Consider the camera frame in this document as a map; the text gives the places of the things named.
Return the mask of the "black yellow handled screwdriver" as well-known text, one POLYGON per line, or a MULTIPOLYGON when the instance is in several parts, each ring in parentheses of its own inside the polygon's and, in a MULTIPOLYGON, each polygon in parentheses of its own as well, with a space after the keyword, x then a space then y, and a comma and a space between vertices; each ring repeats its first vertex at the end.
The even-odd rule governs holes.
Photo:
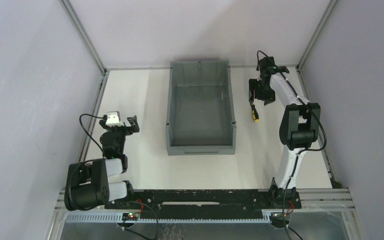
POLYGON ((258 111, 256 109, 256 106, 254 104, 251 104, 251 115, 252 115, 252 119, 254 122, 258 122, 259 121, 259 114, 258 114, 258 111))

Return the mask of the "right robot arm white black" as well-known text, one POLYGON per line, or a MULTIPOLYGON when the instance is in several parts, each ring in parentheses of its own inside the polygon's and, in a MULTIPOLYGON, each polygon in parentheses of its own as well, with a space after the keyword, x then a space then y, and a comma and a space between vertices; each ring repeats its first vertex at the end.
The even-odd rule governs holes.
POLYGON ((285 66, 260 66, 259 78, 248 81, 248 101, 252 119, 257 122, 259 114, 254 101, 265 105, 280 99, 284 113, 279 127, 279 139, 283 144, 279 169, 268 191, 272 205, 279 206, 298 197, 296 175, 302 159, 319 136, 321 107, 301 97, 285 76, 285 66))

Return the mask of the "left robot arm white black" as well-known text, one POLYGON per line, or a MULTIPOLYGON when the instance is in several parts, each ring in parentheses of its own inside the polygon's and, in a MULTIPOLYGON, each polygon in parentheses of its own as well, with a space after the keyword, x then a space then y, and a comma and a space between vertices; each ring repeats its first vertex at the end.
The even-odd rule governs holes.
POLYGON ((69 165, 64 193, 67 210, 88 211, 115 200, 133 200, 134 189, 128 180, 109 180, 111 176, 127 172, 126 137, 140 131, 137 116, 128 117, 127 121, 129 126, 120 121, 116 113, 99 118, 99 124, 105 129, 97 143, 102 158, 69 165))

